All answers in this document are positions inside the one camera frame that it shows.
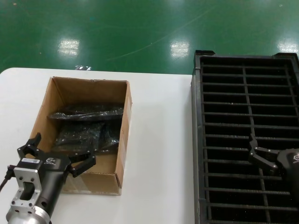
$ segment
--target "white tabletop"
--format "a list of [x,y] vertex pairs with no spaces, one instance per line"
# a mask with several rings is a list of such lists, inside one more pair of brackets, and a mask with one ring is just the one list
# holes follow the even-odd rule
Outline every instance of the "white tabletop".
[[[0,181],[19,161],[49,78],[128,80],[132,117],[121,196],[62,194],[53,224],[193,224],[191,76],[11,68],[0,74]],[[0,193],[0,223],[17,191]]]

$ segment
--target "black cable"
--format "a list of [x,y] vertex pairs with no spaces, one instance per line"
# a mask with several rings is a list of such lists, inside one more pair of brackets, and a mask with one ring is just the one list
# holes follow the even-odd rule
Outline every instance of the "black cable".
[[5,179],[3,180],[2,184],[0,185],[0,192],[2,191],[2,189],[4,188],[5,184],[12,178],[15,177],[14,175],[14,168],[15,166],[13,165],[9,165],[7,167],[7,172],[5,175]]
[[8,179],[4,179],[2,184],[0,185],[0,192],[2,191],[3,187],[5,186],[5,184],[8,182]]

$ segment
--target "green epoxy floor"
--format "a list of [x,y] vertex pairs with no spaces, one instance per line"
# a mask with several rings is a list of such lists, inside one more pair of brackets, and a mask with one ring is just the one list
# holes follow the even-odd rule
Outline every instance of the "green epoxy floor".
[[298,52],[298,10],[298,0],[0,0],[0,72],[191,74],[196,49]]

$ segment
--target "cardboard box wall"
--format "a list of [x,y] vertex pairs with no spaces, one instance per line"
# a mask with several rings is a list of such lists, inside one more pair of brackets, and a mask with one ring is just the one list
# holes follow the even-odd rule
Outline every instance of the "cardboard box wall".
[[60,122],[47,116],[65,105],[88,103],[124,104],[118,153],[97,155],[96,165],[87,172],[76,178],[68,176],[63,192],[120,195],[132,106],[128,81],[51,78],[30,137],[40,132],[42,140],[38,147],[49,152],[58,135]]

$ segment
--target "black plastic crate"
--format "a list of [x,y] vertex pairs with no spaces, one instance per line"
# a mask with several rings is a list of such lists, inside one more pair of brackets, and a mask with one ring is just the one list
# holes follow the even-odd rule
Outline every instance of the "black plastic crate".
[[194,65],[196,223],[299,223],[282,178],[248,162],[250,133],[261,147],[299,148],[297,55],[196,51]]

